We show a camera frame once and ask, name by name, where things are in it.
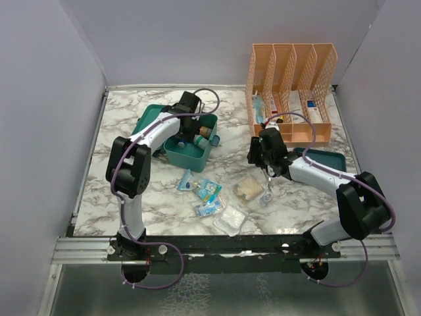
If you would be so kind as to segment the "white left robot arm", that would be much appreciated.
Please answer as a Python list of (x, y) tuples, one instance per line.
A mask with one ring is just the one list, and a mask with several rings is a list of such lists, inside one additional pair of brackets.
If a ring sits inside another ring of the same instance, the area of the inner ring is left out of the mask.
[(139, 259), (145, 252), (141, 198), (150, 181), (152, 154), (167, 139), (176, 134), (187, 136), (191, 132), (195, 124), (192, 115), (200, 103), (196, 94), (184, 92), (179, 102), (165, 106), (139, 132), (129, 138), (119, 136), (112, 143), (106, 179), (118, 200), (118, 235), (125, 239), (122, 251), (130, 259)]

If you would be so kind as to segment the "white bottle green label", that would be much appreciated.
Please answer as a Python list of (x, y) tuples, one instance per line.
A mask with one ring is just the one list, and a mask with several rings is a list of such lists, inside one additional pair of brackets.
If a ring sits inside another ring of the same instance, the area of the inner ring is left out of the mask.
[(201, 148), (202, 150), (206, 150), (209, 141), (203, 137), (202, 135), (195, 135), (193, 138), (193, 144), (196, 145), (197, 147)]

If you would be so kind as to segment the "amber bottle orange label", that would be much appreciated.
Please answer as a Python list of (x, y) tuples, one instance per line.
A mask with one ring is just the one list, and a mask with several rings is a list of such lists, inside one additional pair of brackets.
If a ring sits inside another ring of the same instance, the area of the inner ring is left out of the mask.
[(213, 129), (212, 128), (208, 128), (206, 126), (202, 126), (199, 129), (199, 135), (201, 135), (202, 137), (209, 139), (211, 137)]

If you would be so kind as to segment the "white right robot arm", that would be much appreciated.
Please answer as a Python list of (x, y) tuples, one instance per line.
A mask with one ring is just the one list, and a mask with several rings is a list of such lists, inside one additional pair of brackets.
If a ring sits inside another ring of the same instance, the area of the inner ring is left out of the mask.
[(309, 257), (318, 257), (332, 242), (363, 240), (392, 222), (390, 207), (372, 174), (341, 172), (304, 153), (288, 151), (275, 128), (265, 128), (251, 138), (247, 160), (269, 177), (306, 184), (336, 198), (338, 218), (322, 221), (303, 234), (302, 249)]

